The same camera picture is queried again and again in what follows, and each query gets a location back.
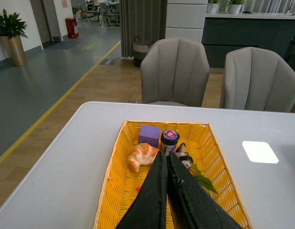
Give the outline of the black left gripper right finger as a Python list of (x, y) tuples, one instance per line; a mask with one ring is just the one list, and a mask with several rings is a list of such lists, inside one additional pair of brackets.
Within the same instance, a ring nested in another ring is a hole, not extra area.
[(167, 194), (175, 229), (240, 229), (173, 153), (167, 155)]

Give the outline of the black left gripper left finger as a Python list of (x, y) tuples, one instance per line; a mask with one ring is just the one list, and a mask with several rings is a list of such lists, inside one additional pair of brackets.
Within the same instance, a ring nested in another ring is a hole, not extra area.
[(159, 151), (141, 186), (117, 229), (165, 229), (167, 209), (167, 161)]

